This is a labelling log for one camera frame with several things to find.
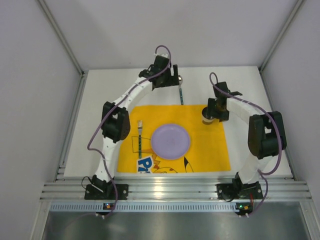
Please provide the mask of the purple plastic plate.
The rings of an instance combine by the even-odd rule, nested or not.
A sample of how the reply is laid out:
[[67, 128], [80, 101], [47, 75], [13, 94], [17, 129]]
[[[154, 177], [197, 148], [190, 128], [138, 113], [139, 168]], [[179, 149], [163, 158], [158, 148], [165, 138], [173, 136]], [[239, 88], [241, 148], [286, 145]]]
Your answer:
[[152, 133], [150, 145], [158, 157], [173, 161], [185, 156], [190, 149], [191, 137], [184, 127], [168, 123]]

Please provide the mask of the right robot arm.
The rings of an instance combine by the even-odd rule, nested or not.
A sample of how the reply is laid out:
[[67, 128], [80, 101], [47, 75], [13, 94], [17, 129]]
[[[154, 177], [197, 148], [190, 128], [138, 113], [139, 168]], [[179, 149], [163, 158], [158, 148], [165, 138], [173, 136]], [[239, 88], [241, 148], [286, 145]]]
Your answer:
[[259, 105], [239, 98], [241, 93], [231, 92], [226, 82], [212, 86], [215, 98], [208, 99], [202, 110], [202, 121], [209, 124], [214, 120], [226, 122], [233, 113], [248, 125], [249, 156], [233, 180], [240, 185], [251, 185], [258, 182], [260, 176], [275, 173], [287, 147], [282, 114], [267, 112]]

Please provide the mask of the yellow Pikachu cloth placemat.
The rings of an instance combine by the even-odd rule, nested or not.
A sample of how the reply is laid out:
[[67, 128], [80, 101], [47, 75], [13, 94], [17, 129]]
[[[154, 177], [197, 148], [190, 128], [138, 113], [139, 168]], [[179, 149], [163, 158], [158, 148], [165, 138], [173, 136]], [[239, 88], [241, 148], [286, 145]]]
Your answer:
[[[223, 124], [203, 124], [204, 105], [145, 105], [130, 113], [131, 130], [122, 142], [117, 171], [126, 174], [184, 174], [230, 171]], [[139, 159], [138, 121], [142, 120], [142, 158]], [[164, 124], [177, 124], [190, 135], [188, 152], [176, 160], [157, 156], [151, 147], [153, 132]]]

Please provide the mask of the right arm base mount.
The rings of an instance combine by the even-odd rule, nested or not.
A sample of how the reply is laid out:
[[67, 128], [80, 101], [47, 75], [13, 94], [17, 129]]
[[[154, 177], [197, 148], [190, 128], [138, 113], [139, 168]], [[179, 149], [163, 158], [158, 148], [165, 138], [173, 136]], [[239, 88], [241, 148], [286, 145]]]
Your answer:
[[237, 173], [231, 183], [219, 183], [216, 185], [218, 199], [226, 202], [233, 200], [261, 200], [262, 188], [259, 181], [243, 183]]

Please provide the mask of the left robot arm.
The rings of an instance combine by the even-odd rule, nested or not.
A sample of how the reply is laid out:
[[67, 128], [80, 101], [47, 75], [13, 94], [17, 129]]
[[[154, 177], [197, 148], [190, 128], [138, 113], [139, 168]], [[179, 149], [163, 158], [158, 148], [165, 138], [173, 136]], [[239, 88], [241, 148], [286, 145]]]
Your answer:
[[120, 146], [131, 130], [130, 113], [133, 108], [156, 88], [177, 86], [178, 66], [172, 65], [167, 53], [157, 54], [154, 63], [142, 70], [130, 88], [113, 102], [106, 102], [102, 108], [100, 129], [102, 150], [96, 177], [109, 183], [115, 176]]

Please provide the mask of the fork with green handle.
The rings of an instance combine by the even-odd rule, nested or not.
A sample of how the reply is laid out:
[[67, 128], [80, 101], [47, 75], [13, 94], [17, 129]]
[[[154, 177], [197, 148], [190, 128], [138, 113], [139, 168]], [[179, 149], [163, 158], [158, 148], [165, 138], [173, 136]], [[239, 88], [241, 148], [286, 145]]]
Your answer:
[[142, 131], [143, 131], [143, 121], [139, 120], [137, 122], [137, 130], [138, 130], [138, 157], [142, 158]]

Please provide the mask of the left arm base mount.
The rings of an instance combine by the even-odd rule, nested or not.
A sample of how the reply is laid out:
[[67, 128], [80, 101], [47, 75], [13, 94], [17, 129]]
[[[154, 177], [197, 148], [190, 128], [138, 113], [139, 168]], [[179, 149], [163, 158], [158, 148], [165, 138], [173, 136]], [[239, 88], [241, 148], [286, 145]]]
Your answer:
[[[127, 200], [129, 194], [129, 185], [128, 184], [116, 184], [117, 188], [117, 199], [118, 200]], [[115, 200], [116, 199], [116, 190], [114, 186], [108, 185], [106, 190], [99, 189], [93, 184], [88, 184], [85, 188], [84, 194], [85, 200]]]

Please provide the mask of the spoon with green handle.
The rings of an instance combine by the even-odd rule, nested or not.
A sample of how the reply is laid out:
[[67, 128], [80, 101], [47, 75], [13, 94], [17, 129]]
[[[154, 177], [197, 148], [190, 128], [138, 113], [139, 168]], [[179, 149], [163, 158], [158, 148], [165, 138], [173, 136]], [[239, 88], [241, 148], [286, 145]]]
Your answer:
[[183, 98], [182, 83], [183, 83], [183, 78], [180, 75], [178, 75], [179, 98], [180, 98], [180, 104], [183, 106], [184, 105], [184, 98]]

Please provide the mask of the small metal cup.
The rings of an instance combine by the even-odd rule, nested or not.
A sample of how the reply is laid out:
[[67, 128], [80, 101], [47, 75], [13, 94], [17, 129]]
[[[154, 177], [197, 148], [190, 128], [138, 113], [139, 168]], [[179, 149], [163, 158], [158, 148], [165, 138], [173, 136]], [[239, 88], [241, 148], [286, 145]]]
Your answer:
[[205, 124], [205, 125], [210, 125], [210, 124], [212, 124], [214, 118], [209, 116], [207, 111], [208, 111], [207, 107], [204, 107], [202, 109], [202, 112], [201, 112], [201, 114], [202, 114], [202, 123]]

